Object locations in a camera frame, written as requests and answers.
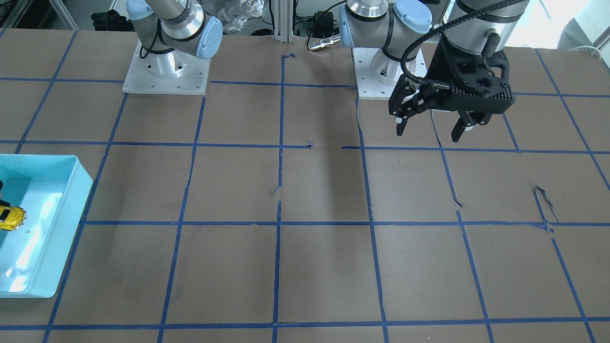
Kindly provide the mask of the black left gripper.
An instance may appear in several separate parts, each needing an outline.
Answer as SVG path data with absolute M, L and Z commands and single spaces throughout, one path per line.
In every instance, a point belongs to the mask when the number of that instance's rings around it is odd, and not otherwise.
M 422 85 L 417 89 L 405 74 L 398 77 L 394 90 L 388 100 L 388 114 L 395 117 L 396 134 L 399 137 L 405 132 L 408 119 L 416 114 L 427 110 L 451 112 L 450 109 L 438 104 L 437 97 L 441 93 L 449 91 L 450 87 L 453 86 L 453 81 L 432 79 L 429 79 L 429 81 L 432 82 L 431 85 Z M 475 121 L 470 111 L 457 112 L 459 113 L 459 119 L 451 131 L 453 143 L 458 142 L 465 131 L 471 130 L 475 126 Z

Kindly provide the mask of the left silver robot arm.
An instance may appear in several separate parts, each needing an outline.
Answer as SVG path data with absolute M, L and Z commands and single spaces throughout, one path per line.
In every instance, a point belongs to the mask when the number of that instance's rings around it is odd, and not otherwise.
M 457 0 L 449 21 L 434 28 L 419 0 L 348 0 L 341 6 L 339 35 L 349 48 L 377 48 L 398 63 L 400 75 L 388 113 L 402 135 L 408 120 L 428 110 L 459 114 L 452 133 L 486 125 L 515 102 L 503 51 L 527 0 Z

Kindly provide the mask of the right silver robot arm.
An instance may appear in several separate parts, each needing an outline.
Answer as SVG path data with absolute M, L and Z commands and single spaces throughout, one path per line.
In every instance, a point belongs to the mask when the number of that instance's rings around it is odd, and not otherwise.
M 126 10 L 140 41 L 139 64 L 155 77 L 188 74 L 209 61 L 222 43 L 222 22 L 198 0 L 129 0 Z

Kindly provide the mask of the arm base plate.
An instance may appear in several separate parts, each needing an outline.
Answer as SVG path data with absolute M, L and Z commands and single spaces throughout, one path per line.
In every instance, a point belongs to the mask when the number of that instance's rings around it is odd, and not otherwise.
M 352 49 L 360 100 L 388 100 L 403 75 L 400 63 L 388 58 L 381 49 Z
M 181 51 L 150 53 L 140 58 L 137 46 L 125 77 L 122 91 L 140 95 L 205 95 L 209 60 L 197 59 Z

